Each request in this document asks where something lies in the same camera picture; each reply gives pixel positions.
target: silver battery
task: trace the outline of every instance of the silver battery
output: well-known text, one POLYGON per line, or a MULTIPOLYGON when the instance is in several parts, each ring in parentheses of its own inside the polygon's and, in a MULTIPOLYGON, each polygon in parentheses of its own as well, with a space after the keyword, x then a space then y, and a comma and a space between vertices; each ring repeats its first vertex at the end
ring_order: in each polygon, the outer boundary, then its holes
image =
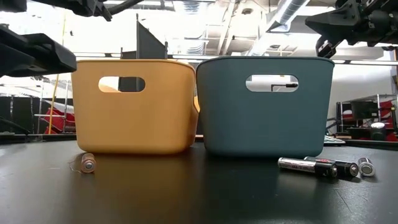
POLYGON ((368 158, 358 159, 358 168, 359 168, 359 173, 361 173, 361 175, 365 177, 372 177, 376 173, 373 163, 368 158))
POLYGON ((280 168, 299 170, 305 172, 315 173, 315 161, 305 161, 302 159, 291 159, 281 157, 278 160, 278 166, 280 168))

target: black battery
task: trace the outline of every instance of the black battery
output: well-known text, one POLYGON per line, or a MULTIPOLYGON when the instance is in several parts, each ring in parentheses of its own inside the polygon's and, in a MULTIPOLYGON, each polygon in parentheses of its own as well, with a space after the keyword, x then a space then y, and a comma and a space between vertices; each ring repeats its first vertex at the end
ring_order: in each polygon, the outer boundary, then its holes
POLYGON ((356 163, 354 162, 336 161, 332 159, 323 159, 310 156, 307 156, 306 158, 304 158, 304 160, 334 164, 337 167, 338 177, 356 177, 359 171, 358 165, 356 165, 356 163))
POLYGON ((278 166, 283 169, 310 172, 323 177, 337 177, 336 165, 327 162, 306 161, 303 159, 291 159, 281 157, 278 166))

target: aa battery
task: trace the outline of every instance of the aa battery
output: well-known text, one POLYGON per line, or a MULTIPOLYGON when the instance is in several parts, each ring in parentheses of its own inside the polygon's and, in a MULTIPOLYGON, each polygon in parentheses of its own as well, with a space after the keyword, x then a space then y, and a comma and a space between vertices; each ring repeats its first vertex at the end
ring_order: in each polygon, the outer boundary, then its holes
POLYGON ((359 172, 365 177, 372 177, 376 173, 373 163, 368 158, 358 159, 359 172))
POLYGON ((306 161, 303 159, 281 157, 278 160, 278 166, 284 169, 310 172, 325 177, 335 178, 337 176, 336 165, 326 162, 306 161))
POLYGON ((358 175, 358 165, 354 162, 336 161, 331 159, 322 159, 307 156, 304 158, 306 161, 326 162, 336 165, 337 175, 339 177, 356 177, 358 175))
POLYGON ((81 157, 81 171, 89 174, 91 172, 94 172, 95 167, 96 167, 96 162, 94 155, 92 153, 86 153, 81 157))

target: teal plastic bin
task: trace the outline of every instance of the teal plastic bin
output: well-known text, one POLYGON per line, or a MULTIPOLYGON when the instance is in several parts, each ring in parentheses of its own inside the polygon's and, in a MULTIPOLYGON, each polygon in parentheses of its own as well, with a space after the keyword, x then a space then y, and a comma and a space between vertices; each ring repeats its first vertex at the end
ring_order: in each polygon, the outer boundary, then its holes
POLYGON ((197 68, 205 147, 226 156, 317 156, 334 63, 315 57, 220 57, 197 68), (251 75, 293 75, 293 92, 254 92, 251 75))

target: white wall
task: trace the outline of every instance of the white wall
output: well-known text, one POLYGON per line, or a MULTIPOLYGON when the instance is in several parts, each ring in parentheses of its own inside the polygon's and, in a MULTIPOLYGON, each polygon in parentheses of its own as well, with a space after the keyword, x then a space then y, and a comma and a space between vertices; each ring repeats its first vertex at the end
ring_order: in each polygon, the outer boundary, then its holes
MULTIPOLYGON (((390 60, 388 52, 379 60, 390 60)), ((336 117, 336 103, 376 94, 392 94, 391 66, 335 65, 328 118, 336 117)))

